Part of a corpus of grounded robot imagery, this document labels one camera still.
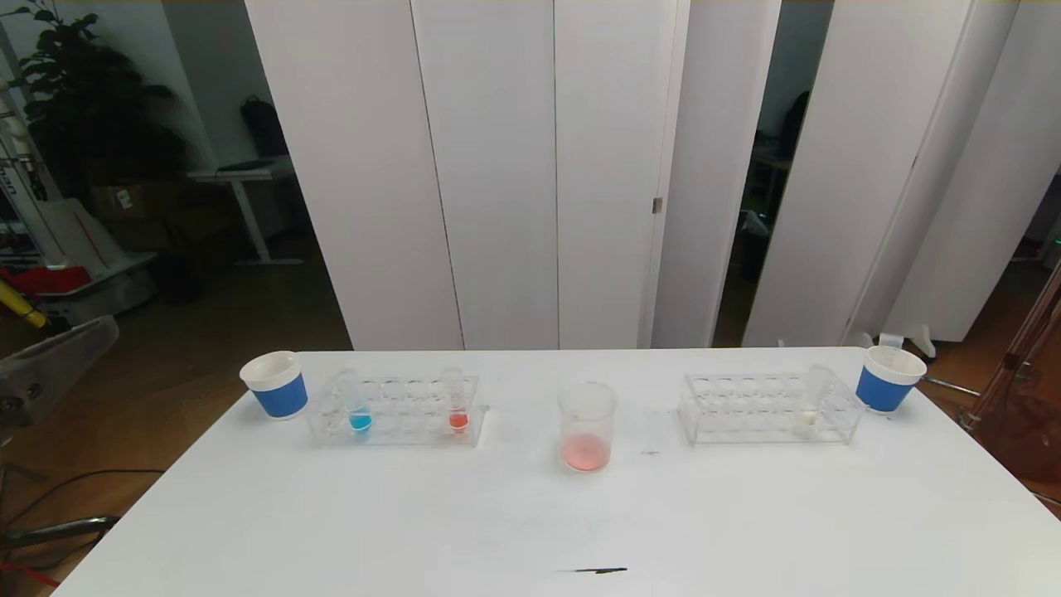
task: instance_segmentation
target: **white partition wall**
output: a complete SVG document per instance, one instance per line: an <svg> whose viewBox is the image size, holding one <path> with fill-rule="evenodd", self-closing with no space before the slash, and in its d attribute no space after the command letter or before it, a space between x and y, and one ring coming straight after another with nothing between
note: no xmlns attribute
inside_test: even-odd
<svg viewBox="0 0 1061 597"><path fill-rule="evenodd" d="M247 12L353 348L459 350L408 3Z"/></svg>
<svg viewBox="0 0 1061 597"><path fill-rule="evenodd" d="M969 140L973 122L998 64L1017 2L973 2L951 65L943 92L918 152L876 262L847 332L845 345L865 344L881 332L914 336L917 327L884 330L903 280L910 273L933 217L940 213L955 164ZM960 214L947 208L951 222Z"/></svg>
<svg viewBox="0 0 1061 597"><path fill-rule="evenodd" d="M689 2L554 10L560 348L644 347L662 240L653 199L669 185Z"/></svg>
<svg viewBox="0 0 1061 597"><path fill-rule="evenodd" d="M963 340L1061 163L1061 4L1021 2L885 332Z"/></svg>
<svg viewBox="0 0 1061 597"><path fill-rule="evenodd" d="M969 6L835 4L744 346L843 339Z"/></svg>
<svg viewBox="0 0 1061 597"><path fill-rule="evenodd" d="M465 348L557 349L553 2L413 17Z"/></svg>
<svg viewBox="0 0 1061 597"><path fill-rule="evenodd" d="M655 348L711 346L780 6L690 8Z"/></svg>

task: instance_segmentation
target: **blue liquid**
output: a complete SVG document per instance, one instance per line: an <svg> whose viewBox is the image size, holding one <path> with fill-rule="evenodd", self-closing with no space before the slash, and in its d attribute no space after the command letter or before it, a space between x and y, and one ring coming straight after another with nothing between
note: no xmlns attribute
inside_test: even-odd
<svg viewBox="0 0 1061 597"><path fill-rule="evenodd" d="M350 415L350 427L358 434L368 433L372 427L372 416L368 414L367 408L361 407Z"/></svg>

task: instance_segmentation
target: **yellow handle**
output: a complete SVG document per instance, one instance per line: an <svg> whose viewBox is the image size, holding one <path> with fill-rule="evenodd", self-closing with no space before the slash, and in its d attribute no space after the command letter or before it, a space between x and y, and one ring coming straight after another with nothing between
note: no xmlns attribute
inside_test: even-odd
<svg viewBox="0 0 1061 597"><path fill-rule="evenodd" d="M0 303L15 312L15 315L32 323L35 328L44 328L48 318L31 305L15 288L0 281Z"/></svg>

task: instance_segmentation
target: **test tube with red liquid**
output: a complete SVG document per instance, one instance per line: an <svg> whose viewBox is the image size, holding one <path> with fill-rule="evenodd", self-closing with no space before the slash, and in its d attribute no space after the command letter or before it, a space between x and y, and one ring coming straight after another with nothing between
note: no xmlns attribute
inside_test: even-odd
<svg viewBox="0 0 1061 597"><path fill-rule="evenodd" d="M442 386L450 401L450 428L454 434L468 429L468 392L465 389L464 372L450 368L442 372Z"/></svg>
<svg viewBox="0 0 1061 597"><path fill-rule="evenodd" d="M594 382L560 392L560 459L568 468L593 473L608 464L618 402L611 388Z"/></svg>

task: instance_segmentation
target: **red liquid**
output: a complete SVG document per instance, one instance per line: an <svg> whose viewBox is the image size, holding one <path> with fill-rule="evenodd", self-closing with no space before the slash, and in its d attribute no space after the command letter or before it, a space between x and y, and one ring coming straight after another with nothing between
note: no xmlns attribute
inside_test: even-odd
<svg viewBox="0 0 1061 597"><path fill-rule="evenodd" d="M611 446L592 434L577 434L563 441L560 458L575 471L591 473L604 469L611 457Z"/></svg>
<svg viewBox="0 0 1061 597"><path fill-rule="evenodd" d="M450 415L450 427L453 428L457 434L465 431L468 427L468 414L467 412L453 412Z"/></svg>

